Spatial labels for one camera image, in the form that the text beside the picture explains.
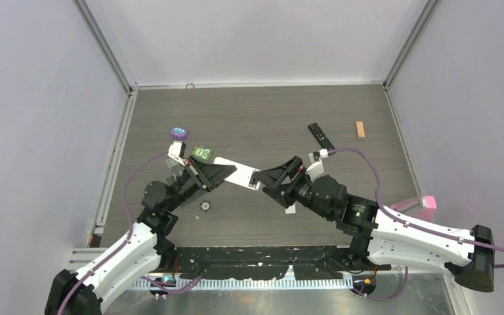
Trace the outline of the white battery cover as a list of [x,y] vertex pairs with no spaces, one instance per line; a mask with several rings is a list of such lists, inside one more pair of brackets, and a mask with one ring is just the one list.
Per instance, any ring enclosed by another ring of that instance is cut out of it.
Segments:
[[292,205],[292,206],[289,206],[287,208],[285,208],[285,214],[286,215],[291,215],[291,214],[295,214],[296,213],[296,207],[295,205]]

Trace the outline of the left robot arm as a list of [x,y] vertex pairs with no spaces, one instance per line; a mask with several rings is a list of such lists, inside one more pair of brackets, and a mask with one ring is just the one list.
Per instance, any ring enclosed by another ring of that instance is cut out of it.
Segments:
[[75,272],[62,270],[54,277],[45,314],[104,314],[138,279],[174,266],[177,251],[167,239],[178,221],[174,210],[237,171],[235,165],[204,163],[193,156],[182,165],[183,174],[171,184],[155,180],[145,187],[144,208],[120,239]]

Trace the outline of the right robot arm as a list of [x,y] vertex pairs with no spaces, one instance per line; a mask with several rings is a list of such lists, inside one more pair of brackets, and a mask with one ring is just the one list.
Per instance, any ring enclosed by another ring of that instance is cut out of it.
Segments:
[[347,192],[345,185],[323,175],[308,174],[301,158],[252,174],[263,192],[283,207],[294,203],[334,222],[352,236],[349,263],[357,269],[372,265],[414,266],[450,275],[474,291],[494,290],[495,251],[490,228],[451,228],[398,213],[376,201]]

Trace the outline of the black remote control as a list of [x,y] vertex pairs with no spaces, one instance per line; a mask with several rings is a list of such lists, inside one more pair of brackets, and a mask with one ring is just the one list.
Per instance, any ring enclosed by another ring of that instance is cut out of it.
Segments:
[[335,147],[328,139],[327,135],[323,132],[321,127],[317,123],[311,123],[308,125],[308,130],[318,142],[321,148],[326,149],[328,151],[334,150]]

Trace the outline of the white remote control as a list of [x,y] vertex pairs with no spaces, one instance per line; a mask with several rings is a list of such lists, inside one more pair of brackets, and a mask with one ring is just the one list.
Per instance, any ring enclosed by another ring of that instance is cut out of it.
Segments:
[[260,182],[253,178],[253,173],[259,171],[258,169],[223,157],[216,157],[214,159],[214,164],[233,165],[236,168],[236,170],[225,179],[226,182],[254,191],[260,188]]

